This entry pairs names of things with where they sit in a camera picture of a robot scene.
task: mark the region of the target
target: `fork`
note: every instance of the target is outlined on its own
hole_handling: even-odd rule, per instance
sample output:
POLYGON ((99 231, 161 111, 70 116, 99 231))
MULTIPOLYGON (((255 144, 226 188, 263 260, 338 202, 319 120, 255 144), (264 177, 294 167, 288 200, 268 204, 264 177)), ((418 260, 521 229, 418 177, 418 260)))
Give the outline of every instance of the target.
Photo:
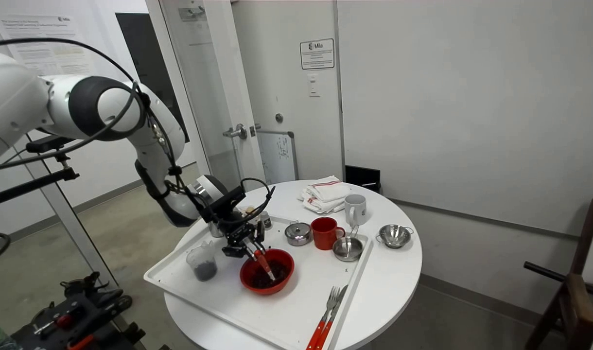
POLYGON ((307 344, 307 350, 321 350, 323 342, 329 336, 329 330, 333 326, 333 319, 334 313, 338 309, 338 303, 342 299, 342 289, 340 286, 333 286, 331 293, 329 293, 329 301, 327 301, 327 311, 323 313, 323 317, 319 319, 315 332, 311 334, 311 340, 307 344))

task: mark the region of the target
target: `door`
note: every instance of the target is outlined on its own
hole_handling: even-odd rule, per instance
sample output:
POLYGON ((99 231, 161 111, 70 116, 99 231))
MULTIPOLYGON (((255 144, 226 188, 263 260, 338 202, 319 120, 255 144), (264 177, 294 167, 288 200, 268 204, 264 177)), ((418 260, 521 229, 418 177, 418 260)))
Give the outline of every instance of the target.
POLYGON ((264 179, 229 0, 148 0, 202 173, 264 179))

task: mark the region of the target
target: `round white table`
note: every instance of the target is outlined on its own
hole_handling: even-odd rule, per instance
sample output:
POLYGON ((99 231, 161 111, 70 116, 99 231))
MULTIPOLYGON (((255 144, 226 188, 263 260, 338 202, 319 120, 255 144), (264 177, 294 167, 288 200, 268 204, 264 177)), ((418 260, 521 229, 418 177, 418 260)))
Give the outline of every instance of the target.
MULTIPOLYGON (((294 181, 276 184, 276 192, 266 208, 276 218, 299 218, 301 221, 313 221, 317 214, 305 210, 298 200, 309 181, 294 181)), ((350 186, 350 192, 364 194, 368 198, 369 219, 358 229, 362 235, 375 239, 379 227, 385 223, 406 225, 414 231, 410 243, 403 249, 387 249, 381 241, 373 243, 368 264, 364 266, 360 284, 356 288, 352 305, 340 328, 336 348, 360 348, 389 328, 397 317, 408 305, 422 270, 422 247, 420 237, 410 218, 389 198, 371 192, 362 186, 350 186)), ((264 188, 247 192, 243 206, 257 206, 264 200, 264 188)), ((344 221, 344 212, 333 214, 338 221, 344 221)), ((198 219, 179 241, 193 239, 204 229, 204 221, 198 219)), ((224 350, 263 350, 272 348, 268 342, 175 297, 163 293, 165 307, 173 321, 193 342, 202 348, 224 350)))

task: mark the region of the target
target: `red cup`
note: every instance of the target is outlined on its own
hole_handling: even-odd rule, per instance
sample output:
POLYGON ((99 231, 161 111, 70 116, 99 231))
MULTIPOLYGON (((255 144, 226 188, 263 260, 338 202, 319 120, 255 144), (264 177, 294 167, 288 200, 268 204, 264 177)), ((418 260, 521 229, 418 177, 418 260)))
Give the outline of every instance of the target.
POLYGON ((296 262, 290 253, 280 251, 280 249, 268 249, 264 253, 264 258, 270 264, 270 268, 276 276, 276 282, 272 282, 266 276, 266 272, 263 270, 263 266, 253 258, 243 262, 243 266, 239 270, 239 282, 253 293, 272 295, 272 293, 278 293, 290 282, 290 278, 296 270, 296 262))
POLYGON ((317 218, 311 223, 315 247, 331 251, 336 241, 338 223, 333 218, 317 218))

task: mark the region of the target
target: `red bowl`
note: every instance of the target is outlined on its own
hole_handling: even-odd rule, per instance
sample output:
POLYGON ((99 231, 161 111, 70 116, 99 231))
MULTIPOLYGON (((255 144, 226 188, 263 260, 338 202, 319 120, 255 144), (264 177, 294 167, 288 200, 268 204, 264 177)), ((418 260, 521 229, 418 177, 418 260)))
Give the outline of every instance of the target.
POLYGON ((290 278, 296 270, 296 262, 290 253, 280 251, 280 249, 268 249, 264 253, 264 258, 268 260, 268 264, 276 276, 276 282, 270 282, 270 278, 266 276, 263 266, 253 258, 243 262, 243 266, 239 270, 239 280, 253 293, 272 295, 272 293, 278 293, 290 282, 290 278))

